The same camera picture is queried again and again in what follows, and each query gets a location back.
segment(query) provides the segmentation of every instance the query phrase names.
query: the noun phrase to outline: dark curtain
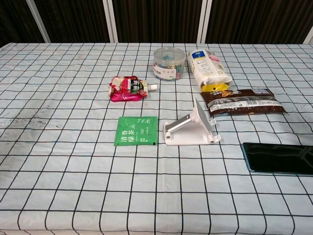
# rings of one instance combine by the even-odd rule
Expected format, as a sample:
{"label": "dark curtain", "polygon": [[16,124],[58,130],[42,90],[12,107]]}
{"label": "dark curtain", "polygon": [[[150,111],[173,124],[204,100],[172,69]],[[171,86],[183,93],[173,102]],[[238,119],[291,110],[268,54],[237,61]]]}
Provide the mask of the dark curtain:
{"label": "dark curtain", "polygon": [[195,43],[202,0],[113,0],[119,42]]}
{"label": "dark curtain", "polygon": [[35,0],[52,43],[110,42],[102,0]]}
{"label": "dark curtain", "polygon": [[213,0],[206,43],[301,44],[313,0]]}
{"label": "dark curtain", "polygon": [[25,0],[0,0],[0,34],[0,47],[44,42]]}

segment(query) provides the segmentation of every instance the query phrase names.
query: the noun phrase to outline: white cap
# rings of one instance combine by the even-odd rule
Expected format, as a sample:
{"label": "white cap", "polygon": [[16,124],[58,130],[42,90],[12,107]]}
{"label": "white cap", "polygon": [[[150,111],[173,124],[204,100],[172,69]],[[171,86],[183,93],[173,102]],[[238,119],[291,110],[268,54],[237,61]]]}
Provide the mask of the white cap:
{"label": "white cap", "polygon": [[157,84],[150,85],[150,90],[155,91],[157,89]]}

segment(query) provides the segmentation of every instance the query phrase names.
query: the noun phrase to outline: packaged snack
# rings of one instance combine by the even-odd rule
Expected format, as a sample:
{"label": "packaged snack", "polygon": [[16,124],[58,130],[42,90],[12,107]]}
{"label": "packaged snack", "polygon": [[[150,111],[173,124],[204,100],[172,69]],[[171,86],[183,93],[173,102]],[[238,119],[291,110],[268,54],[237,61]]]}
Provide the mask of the packaged snack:
{"label": "packaged snack", "polygon": [[285,113],[269,89],[202,92],[210,116]]}
{"label": "packaged snack", "polygon": [[192,50],[188,53],[187,60],[202,91],[204,91],[203,86],[212,84],[229,85],[229,82],[232,81],[232,77],[225,72],[219,58],[211,51],[205,49]]}
{"label": "packaged snack", "polygon": [[136,76],[114,77],[110,83],[109,96],[113,102],[139,101],[148,95],[149,91],[157,89],[157,85],[148,85],[146,81]]}

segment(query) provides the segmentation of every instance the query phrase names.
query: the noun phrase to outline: yellow package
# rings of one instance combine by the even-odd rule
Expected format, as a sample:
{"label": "yellow package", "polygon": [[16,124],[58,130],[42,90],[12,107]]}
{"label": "yellow package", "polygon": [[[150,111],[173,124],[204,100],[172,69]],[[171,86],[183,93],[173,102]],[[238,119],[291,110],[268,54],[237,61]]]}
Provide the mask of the yellow package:
{"label": "yellow package", "polygon": [[224,91],[227,90],[229,85],[227,83],[221,83],[221,84],[207,84],[201,86],[202,92],[214,92],[214,91]]}

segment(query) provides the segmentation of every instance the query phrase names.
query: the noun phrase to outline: phone screen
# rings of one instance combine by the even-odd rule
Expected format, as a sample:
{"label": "phone screen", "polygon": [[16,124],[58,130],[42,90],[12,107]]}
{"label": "phone screen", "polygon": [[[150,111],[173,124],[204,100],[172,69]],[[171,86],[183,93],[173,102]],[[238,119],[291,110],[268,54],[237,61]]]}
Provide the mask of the phone screen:
{"label": "phone screen", "polygon": [[249,170],[313,175],[313,146],[243,143]]}

